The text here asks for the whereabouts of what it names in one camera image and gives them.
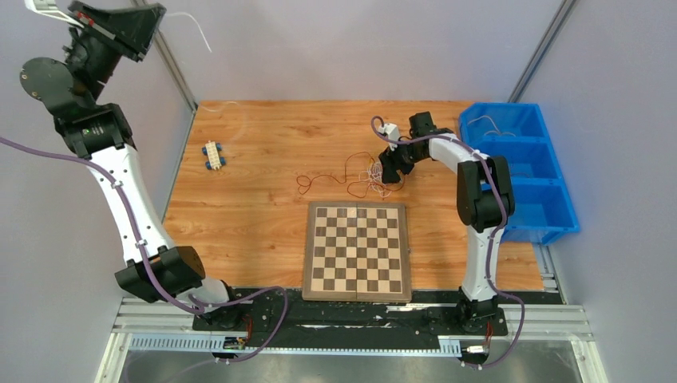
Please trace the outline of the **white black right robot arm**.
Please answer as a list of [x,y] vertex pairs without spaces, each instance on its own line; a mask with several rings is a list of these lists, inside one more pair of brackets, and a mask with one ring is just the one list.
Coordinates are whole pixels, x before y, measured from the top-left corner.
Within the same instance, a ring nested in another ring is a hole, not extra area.
[[457,177],[456,207],[467,228],[465,275],[451,324],[462,334],[483,334],[498,317],[494,273],[498,243],[515,210],[509,166],[503,156],[487,156],[463,142],[452,130],[438,128],[428,112],[409,118],[403,138],[396,124],[372,117],[370,126],[388,147],[379,155],[381,181],[396,184],[423,160],[444,164]]

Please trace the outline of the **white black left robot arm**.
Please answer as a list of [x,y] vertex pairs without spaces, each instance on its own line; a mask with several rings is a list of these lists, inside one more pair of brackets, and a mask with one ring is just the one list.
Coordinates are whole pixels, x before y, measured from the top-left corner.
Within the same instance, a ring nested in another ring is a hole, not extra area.
[[120,59],[145,58],[166,9],[155,3],[103,10],[80,1],[71,2],[67,11],[53,1],[28,1],[26,8],[69,27],[65,59],[28,60],[20,82],[52,116],[69,150],[64,160],[85,165],[101,188],[123,247],[118,286],[146,302],[165,301],[191,314],[214,311],[224,330],[237,329],[244,309],[231,300],[227,284],[208,277],[196,250],[176,245],[164,229],[121,107],[98,103]]

